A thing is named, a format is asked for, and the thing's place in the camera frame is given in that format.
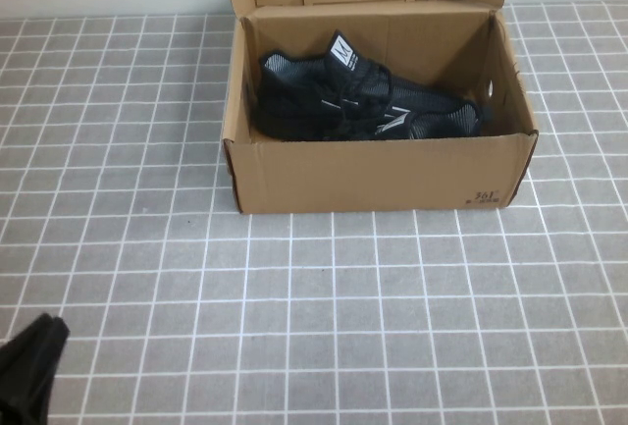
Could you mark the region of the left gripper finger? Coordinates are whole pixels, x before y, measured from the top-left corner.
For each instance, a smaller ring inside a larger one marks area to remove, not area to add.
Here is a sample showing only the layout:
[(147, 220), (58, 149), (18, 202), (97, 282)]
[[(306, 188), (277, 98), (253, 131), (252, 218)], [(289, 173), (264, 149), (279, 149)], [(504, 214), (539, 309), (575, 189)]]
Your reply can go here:
[(1, 347), (1, 414), (46, 415), (52, 390), (42, 352), (52, 323), (41, 314)]
[(38, 317), (1, 347), (1, 422), (45, 424), (55, 374), (70, 330)]

